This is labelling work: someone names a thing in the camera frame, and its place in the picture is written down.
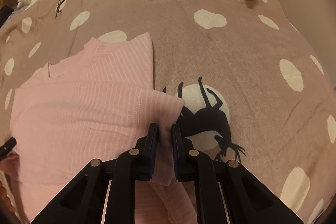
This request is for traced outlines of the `left hand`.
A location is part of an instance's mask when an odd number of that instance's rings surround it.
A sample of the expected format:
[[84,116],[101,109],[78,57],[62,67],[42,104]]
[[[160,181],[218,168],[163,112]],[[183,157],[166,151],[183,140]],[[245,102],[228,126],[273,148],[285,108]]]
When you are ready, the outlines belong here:
[[9,209],[11,213],[15,213],[15,208],[13,207],[10,198],[7,196],[7,191],[0,181],[0,196],[3,199],[6,207]]

